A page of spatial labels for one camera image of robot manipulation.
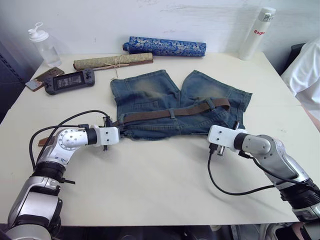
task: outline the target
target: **jeans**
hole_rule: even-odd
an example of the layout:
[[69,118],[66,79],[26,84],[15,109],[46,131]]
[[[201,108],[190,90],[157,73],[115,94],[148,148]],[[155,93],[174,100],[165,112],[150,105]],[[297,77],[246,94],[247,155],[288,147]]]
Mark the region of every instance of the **jeans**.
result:
[[[150,72],[110,83],[117,105],[120,134],[132,139],[160,140],[175,135],[207,135],[212,125],[244,129],[243,113],[250,102],[248,93],[194,70],[177,88],[165,70]],[[215,107],[212,100],[227,98],[229,111]],[[173,109],[191,108],[207,102],[210,110],[195,115],[174,116]],[[132,113],[168,110],[170,117],[124,123]]]

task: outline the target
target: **plastic water bottle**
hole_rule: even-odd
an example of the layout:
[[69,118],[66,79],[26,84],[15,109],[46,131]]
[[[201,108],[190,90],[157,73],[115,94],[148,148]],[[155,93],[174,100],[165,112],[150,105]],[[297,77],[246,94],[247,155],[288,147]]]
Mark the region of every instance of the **plastic water bottle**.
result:
[[35,28],[28,30],[29,40],[36,46],[40,55],[49,67],[57,67],[61,65],[60,57],[49,38],[49,33],[38,30],[42,25],[42,22],[37,22]]
[[263,7],[249,32],[244,44],[239,51],[239,59],[248,61],[254,55],[259,43],[270,26],[270,20],[274,18],[276,10],[271,7]]

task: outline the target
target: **blue brocade cloth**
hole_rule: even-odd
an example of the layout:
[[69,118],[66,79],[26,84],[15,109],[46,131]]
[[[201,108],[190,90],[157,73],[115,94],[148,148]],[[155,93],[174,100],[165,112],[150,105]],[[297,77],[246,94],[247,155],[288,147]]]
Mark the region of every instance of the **blue brocade cloth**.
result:
[[131,36],[122,46],[130,54],[152,53],[158,56],[203,57],[207,45],[204,42],[178,41]]

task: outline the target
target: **table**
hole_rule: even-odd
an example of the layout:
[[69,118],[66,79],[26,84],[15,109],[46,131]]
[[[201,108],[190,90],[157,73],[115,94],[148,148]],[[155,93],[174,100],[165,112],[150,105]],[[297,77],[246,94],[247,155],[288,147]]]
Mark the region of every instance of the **table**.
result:
[[[62,55],[60,68],[74,71],[73,60],[106,54]],[[42,64],[34,76],[49,67]],[[320,185],[320,135],[300,103],[262,52],[252,61],[233,53],[212,53],[203,58],[155,56],[154,63],[117,69],[120,79],[165,69],[180,88],[194,69],[220,82],[253,93],[244,113],[251,134],[267,134],[282,140],[313,181]],[[58,95],[25,88],[0,126],[0,223],[32,173],[28,145],[32,134],[56,125],[76,113],[98,109],[116,119],[116,103],[110,88],[115,69],[95,72],[96,83]],[[71,124],[102,124],[91,113]],[[64,226],[222,225],[296,221],[291,206],[276,189],[246,196],[219,192],[207,171],[209,143],[205,136],[175,136],[161,141],[122,139],[107,152],[82,147],[70,160],[64,176],[76,185],[64,184],[61,220]],[[37,155],[40,148],[33,146]],[[224,189],[243,192],[269,185],[270,181],[251,160],[226,150],[213,157],[211,170]]]

